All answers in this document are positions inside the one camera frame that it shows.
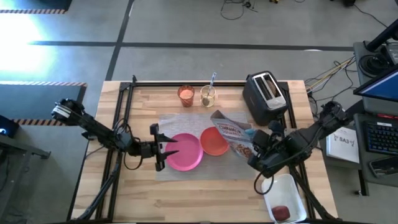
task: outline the concrete floor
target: concrete floor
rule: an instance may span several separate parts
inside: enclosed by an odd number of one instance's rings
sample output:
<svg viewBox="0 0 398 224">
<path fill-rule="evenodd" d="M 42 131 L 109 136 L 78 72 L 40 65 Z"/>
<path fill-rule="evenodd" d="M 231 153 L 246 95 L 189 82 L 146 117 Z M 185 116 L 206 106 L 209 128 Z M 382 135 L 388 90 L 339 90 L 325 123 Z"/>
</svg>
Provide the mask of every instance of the concrete floor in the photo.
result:
<svg viewBox="0 0 398 224">
<path fill-rule="evenodd" d="M 0 14 L 0 80 L 87 82 L 84 105 L 96 113 L 101 86 L 108 71 L 129 0 L 73 0 L 64 15 Z M 222 0 L 135 0 L 124 42 L 264 44 L 350 47 L 371 40 L 383 30 L 373 18 L 339 1 L 257 0 L 255 10 L 227 21 L 220 16 Z M 358 6 L 385 24 L 397 19 L 393 0 L 362 0 Z M 227 16 L 240 6 L 226 7 Z M 49 41 L 52 46 L 26 45 Z M 77 41 L 96 42 L 78 46 Z M 112 80 L 207 80 L 217 71 L 220 80 L 244 79 L 247 74 L 270 70 L 279 80 L 314 77 L 344 61 L 352 52 L 302 50 L 170 49 L 122 47 Z M 349 73 L 358 86 L 356 73 Z M 315 95 L 333 95 L 349 81 L 343 73 Z M 344 107 L 358 101 L 346 91 L 336 100 Z M 48 161 L 34 159 L 19 189 L 16 206 L 30 223 L 66 219 L 87 145 L 77 127 L 23 126 L 18 139 L 47 151 Z M 359 189 L 357 172 L 327 167 L 339 216 L 344 220 L 396 223 L 392 212 L 398 189 L 370 184 L 370 197 L 352 195 Z"/>
</svg>

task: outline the toaster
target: toaster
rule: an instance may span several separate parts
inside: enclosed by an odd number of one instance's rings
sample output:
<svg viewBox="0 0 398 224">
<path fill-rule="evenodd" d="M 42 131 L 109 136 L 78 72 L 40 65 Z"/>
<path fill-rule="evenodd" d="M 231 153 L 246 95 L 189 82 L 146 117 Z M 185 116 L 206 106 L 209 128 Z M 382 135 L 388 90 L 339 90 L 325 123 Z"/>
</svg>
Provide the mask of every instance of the toaster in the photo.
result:
<svg viewBox="0 0 398 224">
<path fill-rule="evenodd" d="M 255 122 L 260 126 L 281 119 L 287 110 L 286 99 L 275 77 L 268 71 L 248 75 L 243 98 Z"/>
</svg>

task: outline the computer monitor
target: computer monitor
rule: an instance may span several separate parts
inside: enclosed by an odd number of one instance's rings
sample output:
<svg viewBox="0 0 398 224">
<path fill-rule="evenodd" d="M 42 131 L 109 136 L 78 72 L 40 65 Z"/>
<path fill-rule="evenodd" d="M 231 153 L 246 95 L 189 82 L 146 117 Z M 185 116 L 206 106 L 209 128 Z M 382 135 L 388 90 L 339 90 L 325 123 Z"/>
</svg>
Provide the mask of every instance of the computer monitor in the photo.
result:
<svg viewBox="0 0 398 224">
<path fill-rule="evenodd" d="M 361 85 L 354 94 L 398 102 L 398 64 Z"/>
</svg>

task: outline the white container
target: white container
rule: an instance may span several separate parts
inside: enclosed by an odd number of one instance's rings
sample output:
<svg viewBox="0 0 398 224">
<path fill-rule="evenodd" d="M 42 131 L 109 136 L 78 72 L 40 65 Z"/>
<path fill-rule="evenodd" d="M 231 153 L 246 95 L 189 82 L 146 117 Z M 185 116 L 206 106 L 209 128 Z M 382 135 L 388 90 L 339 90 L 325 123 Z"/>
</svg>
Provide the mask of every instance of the white container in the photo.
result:
<svg viewBox="0 0 398 224">
<path fill-rule="evenodd" d="M 265 192 L 271 184 L 271 178 L 265 179 L 261 184 L 261 189 Z M 304 209 L 299 192 L 290 174 L 282 174 L 274 177 L 274 185 L 268 194 L 264 195 L 268 213 L 275 223 L 296 223 L 306 219 L 307 213 Z M 290 212 L 290 218 L 278 222 L 275 220 L 271 209 L 276 206 L 286 206 Z"/>
</svg>

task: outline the wooden table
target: wooden table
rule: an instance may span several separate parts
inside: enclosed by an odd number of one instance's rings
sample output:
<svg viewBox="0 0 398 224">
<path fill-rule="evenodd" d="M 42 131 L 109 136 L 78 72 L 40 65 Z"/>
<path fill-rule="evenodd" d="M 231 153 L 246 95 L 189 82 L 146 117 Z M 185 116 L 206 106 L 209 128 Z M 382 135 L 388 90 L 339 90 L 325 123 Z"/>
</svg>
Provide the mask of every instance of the wooden table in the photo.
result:
<svg viewBox="0 0 398 224">
<path fill-rule="evenodd" d="M 96 119 L 111 128 L 120 82 L 104 82 L 98 103 Z M 304 82 L 288 81 L 295 120 L 298 128 L 306 128 L 313 118 Z M 253 123 L 243 101 L 242 87 L 218 87 L 216 103 L 211 108 L 200 105 L 200 88 L 195 88 L 195 101 L 191 108 L 183 108 L 176 94 L 177 87 L 135 87 L 129 115 L 134 136 L 141 141 L 153 141 L 149 126 L 159 122 L 160 114 L 212 113 L 245 111 Z M 88 153 L 99 148 L 90 142 Z M 103 175 L 106 150 L 92 154 L 85 161 L 72 218 L 83 213 L 98 193 Z M 134 167 L 138 157 L 126 158 Z M 270 221 L 263 196 L 253 190 L 253 180 L 189 180 L 156 181 L 154 158 L 145 159 L 140 169 L 131 171 L 124 166 L 118 187 L 114 222 L 266 222 Z M 322 153 L 314 149 L 305 161 L 310 188 L 320 203 L 337 217 L 335 202 Z M 278 174 L 289 173 L 288 168 Z M 107 212 L 107 201 L 104 213 Z"/>
</svg>

